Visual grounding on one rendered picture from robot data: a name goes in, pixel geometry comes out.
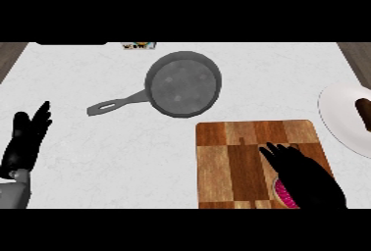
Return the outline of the brown pastry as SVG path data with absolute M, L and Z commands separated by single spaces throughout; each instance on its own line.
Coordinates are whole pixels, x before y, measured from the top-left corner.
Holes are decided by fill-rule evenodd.
M 366 128 L 371 132 L 371 101 L 367 98 L 360 98 L 355 101 L 355 108 L 366 124 Z

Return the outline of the white plate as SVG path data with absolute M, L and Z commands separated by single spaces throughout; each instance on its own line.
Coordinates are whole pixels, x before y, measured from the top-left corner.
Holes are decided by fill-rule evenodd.
M 333 84 L 321 92 L 318 109 L 336 140 L 357 154 L 371 159 L 371 132 L 355 106 L 361 98 L 371 101 L 369 88 L 361 85 Z

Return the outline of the pink cupcake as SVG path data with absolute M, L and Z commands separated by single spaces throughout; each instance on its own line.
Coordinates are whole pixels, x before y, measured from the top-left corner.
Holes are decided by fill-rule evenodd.
M 281 205 L 286 207 L 286 208 L 290 208 L 290 209 L 299 209 L 299 206 L 293 200 L 293 197 L 284 187 L 284 184 L 280 180 L 280 178 L 277 178 L 274 180 L 274 183 L 273 183 L 273 191 L 274 191 L 274 196 L 278 200 L 278 202 L 281 203 Z

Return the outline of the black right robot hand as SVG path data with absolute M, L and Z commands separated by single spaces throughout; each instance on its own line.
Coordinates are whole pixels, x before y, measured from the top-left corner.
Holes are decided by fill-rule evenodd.
M 304 210 L 346 208 L 342 188 L 320 163 L 292 146 L 271 142 L 261 152 L 278 173 L 289 194 Z

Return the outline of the wooden cutting board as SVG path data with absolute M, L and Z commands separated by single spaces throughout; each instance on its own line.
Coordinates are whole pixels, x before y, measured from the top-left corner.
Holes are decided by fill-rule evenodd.
M 196 126 L 197 193 L 202 209 L 290 209 L 278 202 L 278 174 L 261 148 L 292 146 L 327 167 L 329 159 L 308 120 L 200 123 Z

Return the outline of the grey frying pan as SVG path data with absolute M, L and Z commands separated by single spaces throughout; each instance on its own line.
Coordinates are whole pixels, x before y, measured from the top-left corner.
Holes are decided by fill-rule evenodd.
M 191 118 L 212 108 L 221 88 L 222 74 L 215 62 L 197 52 L 173 52 L 151 66 L 145 89 L 128 98 L 94 105 L 88 115 L 103 115 L 131 103 L 150 102 L 165 115 Z

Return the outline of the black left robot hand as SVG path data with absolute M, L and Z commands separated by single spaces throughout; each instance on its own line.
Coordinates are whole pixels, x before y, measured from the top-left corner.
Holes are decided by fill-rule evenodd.
M 8 144 L 0 163 L 0 177 L 15 178 L 17 170 L 35 169 L 39 148 L 52 124 L 51 103 L 40 105 L 36 115 L 30 118 L 27 112 L 18 112 L 14 117 L 12 139 Z

